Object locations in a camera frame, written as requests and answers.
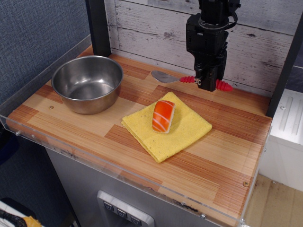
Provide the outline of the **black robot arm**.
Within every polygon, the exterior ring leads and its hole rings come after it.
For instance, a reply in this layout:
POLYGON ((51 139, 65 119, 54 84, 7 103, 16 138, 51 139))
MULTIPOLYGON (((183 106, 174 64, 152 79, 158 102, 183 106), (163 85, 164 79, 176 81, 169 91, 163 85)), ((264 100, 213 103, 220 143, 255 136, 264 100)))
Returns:
POLYGON ((223 81, 227 62, 228 29, 238 21, 238 0, 200 0, 200 13, 186 23, 186 47, 194 56, 195 83, 207 91, 232 91, 223 81))

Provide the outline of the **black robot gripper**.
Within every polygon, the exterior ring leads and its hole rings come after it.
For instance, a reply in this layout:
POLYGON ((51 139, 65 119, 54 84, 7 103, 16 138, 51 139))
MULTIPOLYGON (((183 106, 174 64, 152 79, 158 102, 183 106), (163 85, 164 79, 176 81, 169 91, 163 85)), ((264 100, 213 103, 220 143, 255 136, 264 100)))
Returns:
POLYGON ((229 33, 206 29, 199 24, 201 21, 200 14, 191 15, 187 20, 186 46, 195 59, 196 84, 200 89, 215 91, 216 80, 224 76, 229 33))

